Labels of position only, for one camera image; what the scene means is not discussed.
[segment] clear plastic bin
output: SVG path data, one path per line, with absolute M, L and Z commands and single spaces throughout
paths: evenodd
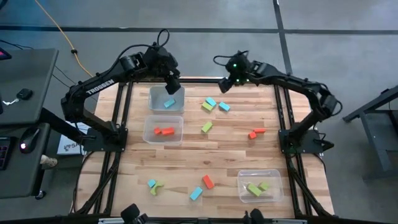
M 175 103 L 166 108 L 164 103 L 174 98 Z M 181 88 L 173 95 L 169 95 L 164 86 L 152 86 L 149 90 L 148 107 L 154 113 L 183 113 L 184 112 L 185 89 Z
M 181 116 L 149 115 L 145 119 L 143 140 L 149 144 L 178 146 L 182 143 L 184 119 Z M 174 134 L 155 134 L 155 128 L 174 128 Z
M 258 186 L 265 182 L 269 188 L 256 197 L 246 190 L 250 183 Z M 278 202 L 283 199 L 284 191 L 280 173 L 275 169 L 241 170 L 238 173 L 238 194 L 243 203 L 251 202 Z

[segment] yellow cable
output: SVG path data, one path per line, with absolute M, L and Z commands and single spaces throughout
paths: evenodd
M 63 34 L 63 36 L 65 37 L 65 39 L 68 41 L 70 47 L 72 48 L 72 50 L 76 50 L 73 47 L 72 42 L 70 42 L 68 36 L 62 31 L 61 27 L 58 26 L 57 22 L 55 22 L 55 20 L 50 16 L 50 14 L 44 9 L 44 7 L 37 1 L 35 0 L 35 2 L 37 3 L 37 5 L 43 10 L 43 12 L 51 19 L 51 21 L 58 27 L 58 29 L 61 31 L 61 33 Z M 81 67 L 81 69 L 83 69 L 89 76 L 94 77 L 81 63 L 79 60 L 79 57 L 77 56 L 77 53 L 73 53 L 75 55 L 76 61 L 79 64 L 79 66 Z

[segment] wooden tabletop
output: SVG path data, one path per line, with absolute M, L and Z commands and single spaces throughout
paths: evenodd
M 144 120 L 152 114 L 148 109 L 151 86 L 153 84 L 133 86 L 127 121 L 129 137 L 119 166 L 112 216 L 120 216 L 122 210 L 135 203 L 142 213 L 150 217 L 241 218 L 245 210 L 250 212 L 254 208 L 269 218 L 294 217 L 286 162 L 279 149 L 277 132 L 280 127 L 272 86 L 232 87 L 222 94 L 217 84 L 184 83 L 181 146 L 151 145 L 142 140 Z M 95 115 L 111 120 L 117 89 L 114 85 L 101 92 Z M 217 102 L 224 101 L 231 110 L 225 113 L 217 107 L 207 113 L 201 104 L 208 96 Z M 309 113 L 308 100 L 294 92 L 290 97 L 295 120 L 300 121 Z M 208 121 L 213 123 L 213 127 L 208 134 L 203 134 L 201 127 Z M 265 134 L 248 140 L 249 132 L 264 127 L 267 129 Z M 98 185 L 103 156 L 103 152 L 92 154 L 83 168 L 78 185 L 79 208 Z M 311 154 L 303 155 L 303 163 L 309 189 L 326 211 L 333 213 L 322 163 Z M 240 170 L 248 169 L 277 169 L 282 177 L 283 199 L 280 202 L 242 203 L 236 179 Z M 211 190 L 201 180 L 206 174 L 215 183 Z M 158 196 L 150 194 L 149 179 L 165 184 L 159 189 Z M 203 189 L 203 194 L 192 201 L 189 196 L 196 186 Z M 301 191 L 298 192 L 304 212 Z M 106 197 L 107 193 L 103 197 L 103 207 Z

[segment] light blue block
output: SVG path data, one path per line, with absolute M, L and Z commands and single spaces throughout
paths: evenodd
M 148 186 L 150 188 L 152 188 L 155 184 L 156 184 L 156 180 L 154 180 L 154 179 L 148 180 Z
M 224 102 L 219 103 L 218 105 L 221 109 L 225 110 L 225 111 L 229 111 L 229 106 L 227 104 L 225 104 Z
M 197 187 L 197 188 L 192 192 L 192 194 L 191 194 L 191 196 L 190 196 L 191 199 L 192 199 L 192 200 L 196 200 L 202 192 L 203 192 L 203 190 L 202 190 L 200 187 Z
M 169 107 L 171 107 L 174 103 L 175 103 L 175 100 L 174 100 L 174 99 L 171 99 L 171 100 L 169 100 L 169 101 L 167 101 L 167 102 L 164 103 L 164 107 L 169 108 Z
M 214 101 L 214 100 L 212 99 L 212 97 L 206 98 L 206 102 L 207 102 L 208 104 L 210 104 L 210 106 L 216 106 L 216 105 L 217 105 L 216 101 Z

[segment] lime green block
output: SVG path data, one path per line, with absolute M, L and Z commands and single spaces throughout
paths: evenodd
M 150 193 L 153 195 L 153 196 L 156 196 L 156 188 L 157 187 L 163 187 L 164 186 L 164 184 L 163 183 L 161 183 L 161 182 L 156 182 L 156 184 L 152 187 L 152 189 L 150 190 Z
M 204 133 L 207 133 L 209 131 L 209 129 L 213 126 L 213 124 L 211 122 L 207 122 L 203 127 L 202 127 L 202 131 Z
M 248 184 L 248 186 L 246 187 L 247 190 L 252 193 L 254 196 L 258 197 L 261 194 L 261 190 L 258 189 L 254 184 L 250 183 Z
M 206 102 L 203 102 L 203 104 L 201 106 L 206 108 L 208 111 L 211 111 L 213 109 L 213 107 Z
M 257 186 L 261 191 L 266 191 L 268 190 L 269 186 L 267 183 L 265 182 L 261 182 L 258 186 Z

